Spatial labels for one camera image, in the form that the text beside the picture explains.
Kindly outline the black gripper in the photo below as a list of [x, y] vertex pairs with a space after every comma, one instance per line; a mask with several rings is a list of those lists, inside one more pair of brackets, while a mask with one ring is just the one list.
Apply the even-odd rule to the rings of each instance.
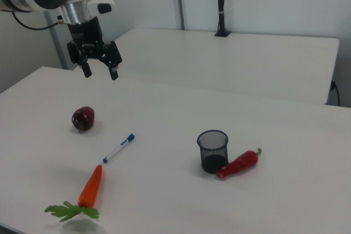
[[72, 41], [67, 44], [69, 56], [74, 64], [81, 66], [85, 78], [92, 75], [88, 59], [98, 59], [108, 69], [111, 79], [118, 78], [118, 66], [122, 57], [115, 41], [106, 44], [97, 17], [81, 24], [68, 24]]

